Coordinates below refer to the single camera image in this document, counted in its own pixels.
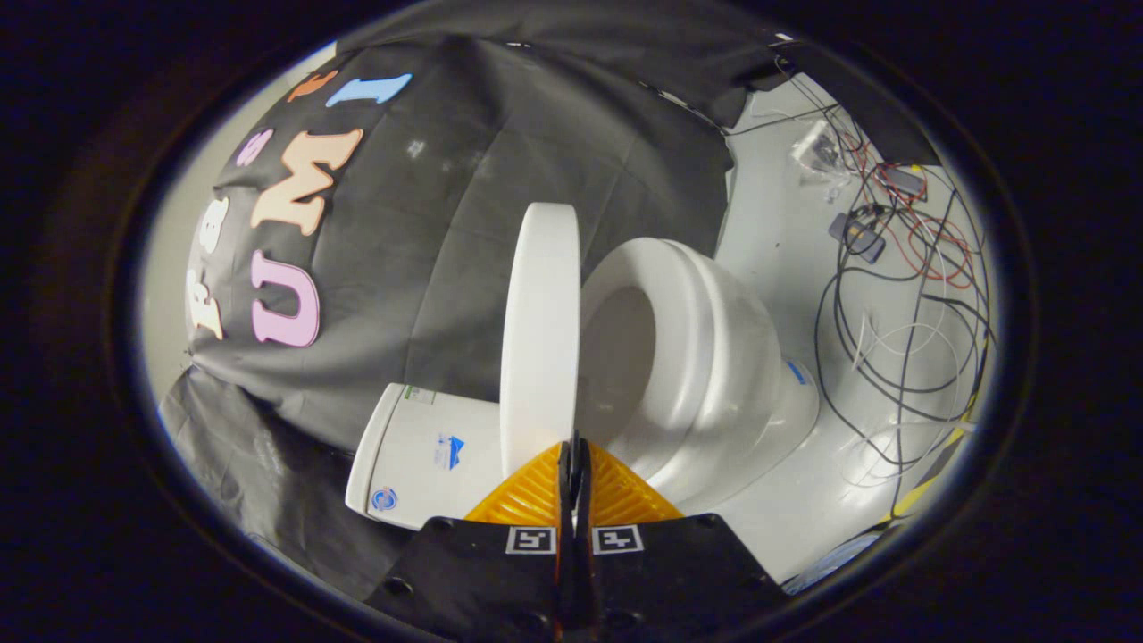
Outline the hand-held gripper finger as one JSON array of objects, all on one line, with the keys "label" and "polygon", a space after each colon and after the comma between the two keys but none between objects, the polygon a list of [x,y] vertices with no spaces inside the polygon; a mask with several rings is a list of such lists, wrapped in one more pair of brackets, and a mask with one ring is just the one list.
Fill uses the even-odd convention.
[{"label": "hand-held gripper finger", "polygon": [[720,515],[677,509],[586,439],[576,465],[575,614],[588,640],[722,642],[788,606]]},{"label": "hand-held gripper finger", "polygon": [[561,442],[512,473],[463,519],[427,519],[367,604],[453,642],[555,642],[572,544]]}]

